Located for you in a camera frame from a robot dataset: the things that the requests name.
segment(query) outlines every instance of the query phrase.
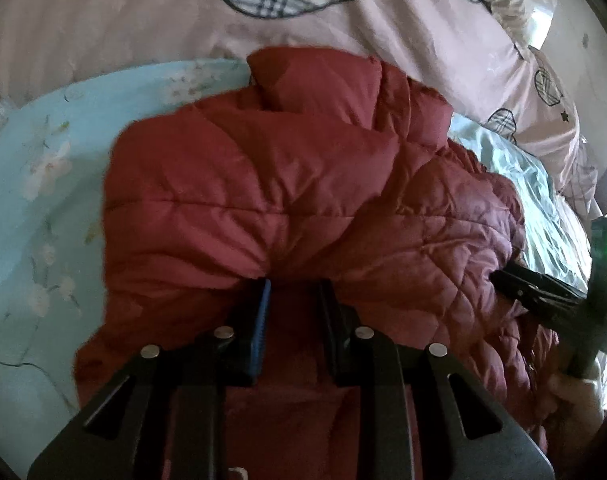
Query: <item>white wall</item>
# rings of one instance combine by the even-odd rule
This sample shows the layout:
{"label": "white wall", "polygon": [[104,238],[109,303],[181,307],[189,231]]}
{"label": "white wall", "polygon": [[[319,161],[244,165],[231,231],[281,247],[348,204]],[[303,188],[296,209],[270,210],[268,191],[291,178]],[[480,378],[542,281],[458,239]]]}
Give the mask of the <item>white wall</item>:
{"label": "white wall", "polygon": [[602,174],[607,167],[607,35],[585,0],[557,0],[542,51],[577,105],[581,134]]}

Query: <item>metal rivet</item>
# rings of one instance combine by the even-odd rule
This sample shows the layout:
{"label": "metal rivet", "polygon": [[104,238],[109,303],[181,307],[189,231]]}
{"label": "metal rivet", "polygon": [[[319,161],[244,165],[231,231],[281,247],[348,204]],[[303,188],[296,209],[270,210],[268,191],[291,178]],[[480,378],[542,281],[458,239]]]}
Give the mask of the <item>metal rivet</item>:
{"label": "metal rivet", "polygon": [[432,343],[432,345],[427,348],[427,351],[435,357],[445,357],[448,355],[448,348],[441,343]]}
{"label": "metal rivet", "polygon": [[217,339],[230,339],[234,336],[234,329],[231,326],[220,326],[214,330],[214,336]]}
{"label": "metal rivet", "polygon": [[161,353],[161,348],[156,345],[145,345],[141,349],[141,357],[144,359],[154,359]]}
{"label": "metal rivet", "polygon": [[372,339],[375,337],[375,331],[369,326],[360,326],[355,330],[355,335],[359,339]]}

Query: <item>human hand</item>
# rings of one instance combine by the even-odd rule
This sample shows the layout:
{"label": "human hand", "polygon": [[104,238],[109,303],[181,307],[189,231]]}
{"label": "human hand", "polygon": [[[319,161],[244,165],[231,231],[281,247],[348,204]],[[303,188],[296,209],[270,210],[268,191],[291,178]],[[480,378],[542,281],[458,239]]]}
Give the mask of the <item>human hand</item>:
{"label": "human hand", "polygon": [[[559,363],[557,352],[553,360]],[[549,436],[548,456],[557,471],[581,455],[603,423],[601,370],[595,360],[588,378],[553,372],[539,388],[537,415]]]}

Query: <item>bed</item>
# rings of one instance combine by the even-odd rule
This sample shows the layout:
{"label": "bed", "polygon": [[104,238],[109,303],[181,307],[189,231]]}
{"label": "bed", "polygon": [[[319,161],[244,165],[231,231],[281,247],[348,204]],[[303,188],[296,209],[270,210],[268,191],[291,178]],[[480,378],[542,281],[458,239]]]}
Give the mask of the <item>bed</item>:
{"label": "bed", "polygon": [[284,43],[375,55],[437,88],[457,111],[451,138],[517,186],[528,266],[586,288],[594,183],[575,105],[482,0],[0,0],[0,455],[19,476],[78,409],[113,139],[247,85],[242,60]]}

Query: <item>quilted fabric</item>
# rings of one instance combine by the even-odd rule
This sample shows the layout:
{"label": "quilted fabric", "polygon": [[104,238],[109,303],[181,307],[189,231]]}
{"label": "quilted fabric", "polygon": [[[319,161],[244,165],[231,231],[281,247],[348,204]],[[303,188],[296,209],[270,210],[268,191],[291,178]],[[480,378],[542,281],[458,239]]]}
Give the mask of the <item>quilted fabric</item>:
{"label": "quilted fabric", "polygon": [[330,384],[316,328],[311,285],[327,277],[396,342],[447,345],[532,427],[526,361],[532,375],[550,341],[488,280],[523,246],[509,180],[449,141],[451,106],[389,64],[313,48],[248,62],[253,86],[132,124],[113,148],[106,317],[77,354],[82,402],[142,346],[190,343],[244,280],[269,276],[264,373],[228,394],[230,466],[355,478],[359,394]]}

